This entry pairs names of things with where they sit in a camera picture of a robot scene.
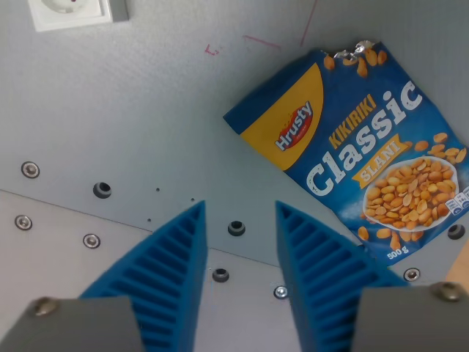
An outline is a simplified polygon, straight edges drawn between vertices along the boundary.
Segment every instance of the yellow logo label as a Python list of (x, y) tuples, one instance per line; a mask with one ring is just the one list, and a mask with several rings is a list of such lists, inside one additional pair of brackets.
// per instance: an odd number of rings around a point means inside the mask
[(320, 123), (324, 92), (314, 64), (241, 136), (282, 170), (293, 165)]
[(399, 140), (399, 134), (394, 135), (352, 179), (360, 183), (360, 188), (367, 187), (407, 148), (408, 146)]

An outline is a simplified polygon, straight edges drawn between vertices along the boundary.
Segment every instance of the peanut bag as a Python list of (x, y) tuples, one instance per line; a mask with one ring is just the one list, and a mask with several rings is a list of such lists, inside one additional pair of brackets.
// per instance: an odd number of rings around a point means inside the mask
[(469, 208), (466, 147), (382, 43), (312, 51), (224, 118), (387, 265)]

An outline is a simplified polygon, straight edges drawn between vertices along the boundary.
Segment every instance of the white electrical outlet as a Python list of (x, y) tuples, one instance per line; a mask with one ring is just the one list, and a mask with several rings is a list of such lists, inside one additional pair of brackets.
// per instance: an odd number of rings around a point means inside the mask
[(28, 0), (36, 31), (128, 19), (125, 0)]

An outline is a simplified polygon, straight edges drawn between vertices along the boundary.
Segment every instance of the blue gripper pad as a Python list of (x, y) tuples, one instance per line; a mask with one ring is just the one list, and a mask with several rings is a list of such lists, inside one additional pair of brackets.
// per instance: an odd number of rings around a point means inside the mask
[(192, 351), (206, 262), (200, 202), (131, 249), (81, 297), (129, 296), (147, 352)]
[(322, 222), (282, 202), (276, 212), (278, 260), (302, 350), (349, 351), (362, 289), (407, 283)]

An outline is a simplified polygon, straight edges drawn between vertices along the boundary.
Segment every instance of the bolt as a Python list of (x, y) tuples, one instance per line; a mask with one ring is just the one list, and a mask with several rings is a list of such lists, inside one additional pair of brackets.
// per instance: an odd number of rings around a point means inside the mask
[(26, 215), (18, 215), (15, 218), (15, 225), (18, 229), (27, 231), (32, 228), (32, 220)]
[(432, 293), (447, 302), (458, 302), (464, 295), (464, 290), (453, 282), (437, 282), (430, 286)]
[(100, 246), (101, 240), (96, 235), (89, 233), (88, 235), (83, 237), (83, 244), (90, 249), (96, 249)]
[(416, 281), (420, 277), (420, 270), (417, 268), (409, 268), (404, 272), (405, 281)]
[(32, 312), (37, 317), (49, 315), (57, 308), (59, 308), (59, 300), (50, 297), (39, 298), (32, 304)]
[(285, 286), (277, 286), (276, 289), (273, 291), (273, 295), (277, 299), (285, 299), (288, 297), (288, 290)]
[(21, 172), (27, 178), (36, 178), (39, 176), (39, 167), (32, 161), (27, 161), (21, 165)]

